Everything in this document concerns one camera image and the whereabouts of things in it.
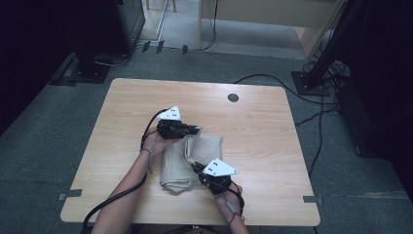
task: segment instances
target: light wood tabletop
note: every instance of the light wood tabletop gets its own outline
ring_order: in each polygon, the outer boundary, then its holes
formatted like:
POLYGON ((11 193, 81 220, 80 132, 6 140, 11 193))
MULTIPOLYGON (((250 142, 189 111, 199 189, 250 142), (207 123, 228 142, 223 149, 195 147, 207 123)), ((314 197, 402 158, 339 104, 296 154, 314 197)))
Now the light wood tabletop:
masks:
MULTIPOLYGON (((317 204, 303 198, 314 194, 283 88, 122 78, 112 82, 100 110, 71 186, 82 195, 66 199, 63 221, 82 222, 109 196, 138 155, 152 116, 175 105, 183 123, 223 135, 223 161, 238 169, 232 180, 244 188, 246 225, 319 224, 317 204), (239 100, 231 102, 230 94, 239 100)), ((207 189, 164 189, 161 163, 157 157, 151 164, 134 223, 225 223, 207 189)))

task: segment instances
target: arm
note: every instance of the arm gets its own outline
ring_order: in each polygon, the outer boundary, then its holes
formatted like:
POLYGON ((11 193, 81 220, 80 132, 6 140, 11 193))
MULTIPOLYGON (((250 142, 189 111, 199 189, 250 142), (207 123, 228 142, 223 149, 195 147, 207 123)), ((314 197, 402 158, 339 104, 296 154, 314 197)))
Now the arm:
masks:
MULTIPOLYGON (((148 133, 152 133, 155 130, 155 128, 152 128, 148 133)), ((143 144, 144 149, 150 150, 154 140, 156 140, 152 154, 150 155, 147 150, 142 150, 128 173, 109 197, 139 184, 146 174, 150 160, 160 155, 167 146, 176 142, 176 140, 165 140, 160 136, 156 137, 157 134, 154 133, 148 136, 143 144)), ((97 216, 92 233, 126 233, 131 224, 140 190, 141 188, 138 188, 134 192, 104 207, 97 216)))
MULTIPOLYGON (((240 193, 243 193, 243 188, 239 185, 235 185, 234 183, 231 184, 230 188, 234 191, 240 190, 240 193)), ((227 222, 229 223, 229 227, 231 228, 232 233, 248 234, 248 230, 246 229, 244 221, 240 215, 240 201, 238 200, 237 196, 227 191, 218 195, 214 195, 213 198, 215 199, 216 207, 221 212, 225 220, 227 220, 227 222), (228 207, 227 201, 230 202, 235 208, 235 215, 228 207)))

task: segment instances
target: wrist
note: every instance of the wrist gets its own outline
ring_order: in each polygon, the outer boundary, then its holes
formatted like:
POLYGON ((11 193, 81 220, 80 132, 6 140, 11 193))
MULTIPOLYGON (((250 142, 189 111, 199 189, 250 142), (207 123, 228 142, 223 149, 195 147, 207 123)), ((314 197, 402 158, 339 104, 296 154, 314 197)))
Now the wrist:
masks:
POLYGON ((244 221, 239 214, 235 214, 234 219, 228 223, 228 226, 233 233, 244 233, 246 231, 244 221))

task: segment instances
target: forearm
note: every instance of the forearm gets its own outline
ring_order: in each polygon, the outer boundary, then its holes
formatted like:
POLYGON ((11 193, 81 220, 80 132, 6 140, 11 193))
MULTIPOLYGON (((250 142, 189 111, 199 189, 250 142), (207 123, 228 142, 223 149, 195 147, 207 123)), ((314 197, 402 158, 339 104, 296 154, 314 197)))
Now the forearm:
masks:
MULTIPOLYGON (((148 158, 149 153, 142 151, 109 197, 139 184, 145 177, 148 158)), ((131 224, 140 189, 104 207, 96 219, 93 233, 125 233, 131 224)))

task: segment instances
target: black cable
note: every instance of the black cable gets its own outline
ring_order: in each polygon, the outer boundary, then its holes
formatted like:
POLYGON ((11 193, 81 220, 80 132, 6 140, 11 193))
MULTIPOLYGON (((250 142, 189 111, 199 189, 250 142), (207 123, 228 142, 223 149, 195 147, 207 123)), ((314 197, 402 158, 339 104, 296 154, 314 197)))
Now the black cable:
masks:
POLYGON ((322 104, 323 102, 323 98, 324 98, 324 93, 329 89, 332 88, 332 86, 328 86, 326 87, 323 91, 322 91, 322 96, 321 96, 321 110, 319 112, 319 148, 317 149, 317 153, 315 158, 313 159, 313 162, 310 166, 309 169, 309 178, 311 178, 311 175, 313 173, 313 168, 314 165, 316 164, 317 159, 319 158, 319 154, 321 152, 321 147, 322 147, 322 128, 321 128, 321 118, 322 118, 322 113, 323 113, 323 108, 324 108, 324 104, 322 104))
POLYGON ((148 126, 146 126, 145 132, 143 133, 142 140, 140 141, 140 149, 143 148, 143 143, 145 142, 146 138, 147 138, 149 135, 155 133, 155 132, 153 132, 153 133, 151 133, 151 134, 147 134, 149 128, 150 128, 151 125, 152 125, 152 122, 154 122, 155 118, 156 118, 159 114, 161 114, 161 113, 163 113, 163 112, 165 112, 165 111, 167 111, 167 109, 162 109, 162 110, 158 111, 158 112, 152 117, 151 121, 149 121, 149 124, 148 124, 148 126))
POLYGON ((240 80, 234 82, 233 84, 238 84, 238 83, 242 82, 243 80, 248 79, 248 78, 251 78, 251 77, 254 77, 254 76, 265 76, 265 77, 273 78, 273 79, 277 80, 278 82, 280 82, 280 84, 282 84, 282 86, 283 86, 286 90, 290 91, 292 94, 294 94, 294 95, 297 96, 298 98, 303 99, 303 100, 305 100, 305 101, 307 101, 307 102, 315 103, 315 104, 324 104, 324 105, 337 104, 336 102, 334 102, 334 103, 322 103, 322 102, 319 102, 319 101, 314 101, 314 100, 310 100, 310 99, 306 99, 306 98, 304 98, 304 97, 301 97, 301 96, 295 94, 294 91, 292 91, 291 89, 289 89, 289 88, 286 86, 286 84, 283 83, 279 78, 277 78, 277 77, 275 77, 275 76, 273 76, 273 75, 269 75, 269 74, 253 74, 253 75, 248 75, 248 76, 245 76, 244 78, 241 78, 240 80))
MULTIPOLYGON (((324 110, 322 113, 327 113, 327 112, 331 112, 331 111, 333 111, 333 110, 335 110, 336 109, 336 107, 334 107, 334 108, 331 108, 331 109, 328 109, 328 110, 324 110)), ((317 112, 316 114, 314 114, 312 117, 310 117, 310 118, 308 118, 308 119, 305 119, 305 120, 303 120, 303 121, 301 121, 301 122, 298 122, 298 123, 295 123, 294 125, 295 125, 295 127, 298 127, 298 126, 300 126, 300 125, 302 125, 302 124, 304 124, 304 123, 307 123, 307 122, 309 122, 309 121, 312 121, 314 118, 316 118, 316 116, 318 116, 320 114, 320 112, 317 112)))
POLYGON ((198 50, 198 51, 206 51, 206 50, 210 49, 213 46, 213 44, 215 43, 215 40, 216 40, 216 13, 217 12, 218 12, 218 0, 216 0, 216 2, 215 2, 215 13, 214 13, 214 16, 213 16, 213 30, 212 30, 213 36, 212 36, 212 39, 210 40, 209 45, 207 45, 205 48, 203 48, 201 50, 198 50))
POLYGON ((362 31, 361 31, 361 36, 360 36, 360 39, 358 40, 358 44, 357 44, 356 49, 354 50, 354 52, 351 55, 347 56, 346 58, 342 58, 340 60, 345 61, 347 59, 352 58, 357 53, 358 49, 360 48, 363 37, 364 37, 365 28, 366 28, 366 25, 367 25, 367 17, 368 17, 368 12, 370 11, 370 5, 371 5, 371 0, 368 2, 368 5, 367 5, 367 10, 365 12, 365 17, 364 17, 364 23, 363 23, 363 27, 362 27, 362 31))
POLYGON ((235 186, 237 187, 238 192, 232 190, 232 189, 229 188, 229 187, 222 186, 221 184, 216 183, 216 182, 214 182, 214 181, 209 181, 210 184, 213 184, 213 185, 215 185, 215 186, 221 187, 222 189, 225 190, 225 192, 226 192, 226 191, 229 191, 229 192, 231 192, 231 193, 233 193, 234 195, 237 196, 238 200, 240 201, 240 212, 241 212, 241 215, 242 215, 242 214, 243 214, 243 211, 244 211, 244 205, 245 205, 244 198, 243 198, 243 196, 241 196, 241 192, 240 192, 240 189, 238 188, 238 185, 237 185, 234 181, 232 181, 232 180, 231 180, 231 182, 235 184, 235 186))
POLYGON ((136 190, 140 186, 142 186, 145 181, 146 181, 146 174, 145 174, 145 176, 143 177, 142 181, 139 184, 137 184, 134 187, 129 188, 129 189, 123 191, 123 192, 120 192, 120 193, 116 194, 115 196, 112 196, 112 197, 108 198, 106 201, 104 201, 104 202, 100 203, 99 205, 97 205, 93 210, 91 210, 88 213, 88 215, 86 215, 85 220, 83 221, 83 229, 88 228, 89 219, 91 218, 92 215, 94 215, 94 213, 96 213, 100 209, 106 207, 107 205, 111 204, 112 202, 118 200, 119 198, 124 197, 125 195, 134 192, 134 190, 136 190))
MULTIPOLYGON (((144 132, 144 134, 143 134, 143 136, 142 136, 142 142, 140 143, 140 149, 142 149, 142 147, 143 147, 143 142, 146 140, 146 138, 147 138, 149 135, 151 135, 151 134, 153 134, 153 133, 156 132, 156 131, 154 131, 154 132, 152 132, 152 133, 150 133, 150 134, 147 135, 148 130, 149 130, 149 127, 152 125, 152 122, 155 120, 155 118, 156 118, 159 114, 161 114, 161 113, 163 113, 163 112, 165 112, 165 111, 167 111, 167 109, 160 110, 160 111, 158 111, 158 112, 152 117, 151 121, 149 122, 149 124, 148 124, 148 126, 146 127, 145 132, 144 132)), ((130 194, 130 193, 134 192, 134 190, 136 190, 136 189, 138 189, 140 186, 142 186, 143 183, 146 181, 146 175, 147 175, 147 174, 145 174, 145 176, 143 177, 142 181, 141 181, 139 184, 137 184, 137 185, 135 185, 134 187, 131 187, 131 188, 129 188, 129 189, 123 191, 123 192, 120 192, 120 193, 118 193, 118 194, 116 194, 116 195, 114 195, 114 196, 112 196, 112 197, 110 197, 110 198, 108 198, 106 201, 100 203, 100 204, 97 205, 93 210, 91 210, 91 211, 88 213, 88 215, 86 215, 86 217, 85 217, 85 219, 84 219, 84 221, 83 221, 83 230, 85 230, 85 229, 88 228, 89 219, 90 219, 90 218, 92 217, 92 215, 94 215, 97 211, 99 211, 100 209, 104 208, 105 206, 111 204, 112 202, 118 200, 119 198, 124 197, 124 196, 126 196, 127 194, 130 194)))
POLYGON ((119 62, 119 63, 104 63, 104 62, 100 62, 100 61, 95 61, 94 63, 99 64, 99 65, 106 65, 106 66, 111 66, 111 67, 115 67, 115 66, 120 66, 123 65, 125 62, 127 62, 131 57, 127 57, 125 58, 125 60, 119 62))

